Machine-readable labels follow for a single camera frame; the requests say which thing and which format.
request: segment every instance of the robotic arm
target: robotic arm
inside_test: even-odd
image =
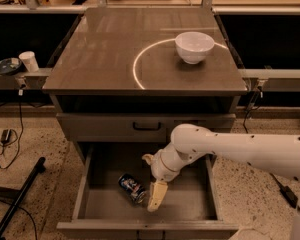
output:
[[[148,211],[156,211],[164,199],[168,182],[180,170],[206,154],[215,154],[300,182],[300,136],[215,133],[181,124],[171,133],[171,142],[155,155],[142,158],[151,166]],[[300,198],[291,239],[300,240]]]

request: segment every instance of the stone floor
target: stone floor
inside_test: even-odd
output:
[[[244,133],[244,113],[238,109],[232,132]],[[22,107],[23,133],[20,152],[8,169],[0,169],[0,186],[18,189],[40,157],[46,171],[39,174],[22,202],[36,223],[40,240],[66,239],[56,226],[70,221],[83,171],[72,143],[62,133],[53,108]],[[246,120],[249,133],[300,134],[300,110],[260,109]],[[0,108],[0,135],[3,129],[21,133],[18,108]],[[17,142],[0,156],[4,167],[17,151]],[[239,225],[231,240],[288,240],[295,210],[282,198],[272,177],[258,169],[217,158],[213,167],[221,215],[225,222]],[[300,184],[278,177],[298,195]],[[8,206],[0,202],[0,220]],[[9,239],[35,239],[29,216],[18,210],[4,232]]]

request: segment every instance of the soda can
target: soda can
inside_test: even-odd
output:
[[[140,204],[143,201],[146,190],[130,174],[123,174],[118,183],[128,193],[134,204]]]

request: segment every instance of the black metal stand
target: black metal stand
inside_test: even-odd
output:
[[[16,210],[18,210],[19,205],[21,204],[23,198],[27,194],[34,179],[36,178],[38,173],[44,172],[45,167],[43,166],[43,164],[44,164],[45,160],[46,159],[44,157],[39,158],[38,162],[32,169],[27,180],[23,184],[22,188],[18,191],[17,196],[14,198],[14,200],[13,200],[12,204],[10,205],[8,211],[6,212],[5,216],[1,220],[1,222],[0,222],[0,240],[5,239],[4,237],[2,237],[2,234],[3,234],[4,230],[6,229],[6,227],[8,226],[8,224],[9,224],[10,220],[12,219]]]

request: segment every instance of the closed drawer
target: closed drawer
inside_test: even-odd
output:
[[[159,148],[155,143],[93,144],[72,221],[57,228],[70,239],[229,239],[238,226],[221,219],[208,157],[183,168],[169,183],[158,211],[147,211],[148,195],[143,204],[132,204],[118,179],[129,173],[148,193],[153,179],[141,156]]]
[[[60,113],[57,118],[70,141],[166,142],[173,128],[182,123],[229,131],[235,115]]]

